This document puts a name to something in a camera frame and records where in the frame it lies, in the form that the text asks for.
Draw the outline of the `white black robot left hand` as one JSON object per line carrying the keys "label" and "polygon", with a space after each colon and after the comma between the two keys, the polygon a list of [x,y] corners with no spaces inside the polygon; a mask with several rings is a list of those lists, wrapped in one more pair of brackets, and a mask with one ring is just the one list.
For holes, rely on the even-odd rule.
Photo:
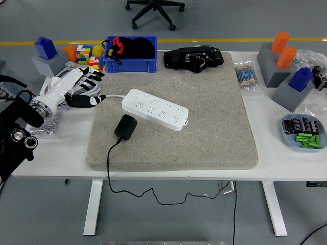
{"label": "white black robot left hand", "polygon": [[44,95],[39,95],[31,100],[30,105],[38,110],[43,117],[53,116],[57,106],[65,101],[64,95],[71,91],[75,85],[82,82],[92,84],[92,80],[101,81],[104,73],[93,68],[74,68],[58,82],[56,82]]}

